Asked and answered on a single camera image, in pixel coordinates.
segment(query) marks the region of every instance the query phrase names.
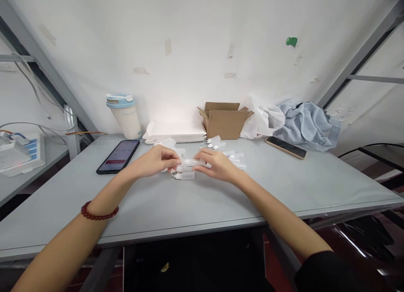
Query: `gold smartphone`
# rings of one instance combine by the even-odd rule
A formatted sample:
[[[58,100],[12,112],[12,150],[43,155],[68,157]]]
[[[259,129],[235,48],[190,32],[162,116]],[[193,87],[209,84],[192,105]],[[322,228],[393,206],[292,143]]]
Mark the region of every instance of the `gold smartphone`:
[[[278,148],[279,150],[282,150],[283,152],[286,152],[286,153],[292,155],[293,157],[296,157],[297,159],[305,159],[305,157],[306,157],[306,153],[307,153],[306,150],[303,150],[299,147],[289,144],[274,136],[267,137],[265,142],[275,148]]]

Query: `smartphone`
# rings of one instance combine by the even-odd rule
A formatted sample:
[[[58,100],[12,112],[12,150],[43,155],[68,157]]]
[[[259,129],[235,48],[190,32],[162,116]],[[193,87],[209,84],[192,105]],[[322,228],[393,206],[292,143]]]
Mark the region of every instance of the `smartphone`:
[[[270,144],[271,146],[278,148],[279,150],[282,150],[283,152],[286,152],[293,157],[296,157],[298,159],[304,159],[306,157],[306,150],[303,150],[299,147],[296,147],[292,144],[289,144],[283,140],[280,140],[279,138],[276,138],[274,136],[269,136],[266,140],[266,143]]]
[[[97,169],[97,174],[114,174],[125,168],[140,141],[121,141]]]

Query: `hand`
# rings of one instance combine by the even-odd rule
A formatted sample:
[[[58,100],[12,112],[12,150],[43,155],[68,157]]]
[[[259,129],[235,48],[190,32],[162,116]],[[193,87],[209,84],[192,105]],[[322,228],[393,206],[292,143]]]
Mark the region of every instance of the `hand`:
[[[207,176],[221,181],[234,184],[237,177],[244,173],[237,168],[221,151],[213,151],[203,148],[195,156],[195,159],[201,159],[211,165],[211,168],[205,166],[194,167],[193,170],[205,173]]]
[[[176,169],[179,164],[181,164],[181,160],[174,150],[157,145],[135,160],[126,169],[131,171],[132,175],[138,179],[152,176],[165,168],[171,171],[171,169]]]

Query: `green sticker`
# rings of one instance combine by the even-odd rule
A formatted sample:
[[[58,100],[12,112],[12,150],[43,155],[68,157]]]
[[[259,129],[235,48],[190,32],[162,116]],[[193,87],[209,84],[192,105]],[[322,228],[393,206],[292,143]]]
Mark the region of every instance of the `green sticker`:
[[[288,37],[286,39],[286,45],[291,45],[293,47],[296,47],[296,44],[298,43],[298,39],[296,37]]]

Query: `red beaded bracelet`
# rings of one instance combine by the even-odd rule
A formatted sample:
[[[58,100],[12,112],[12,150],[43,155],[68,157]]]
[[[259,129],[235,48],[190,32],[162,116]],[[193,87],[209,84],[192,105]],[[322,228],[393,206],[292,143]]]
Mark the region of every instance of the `red beaded bracelet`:
[[[91,201],[86,202],[84,204],[84,206],[81,207],[81,214],[85,218],[88,218],[88,219],[91,219],[91,220],[104,220],[104,219],[107,219],[107,218],[114,217],[118,213],[118,210],[119,210],[119,207],[117,207],[111,214],[108,214],[108,215],[93,215],[93,214],[88,213],[88,211],[87,211],[87,206],[88,206],[89,203],[91,203]]]

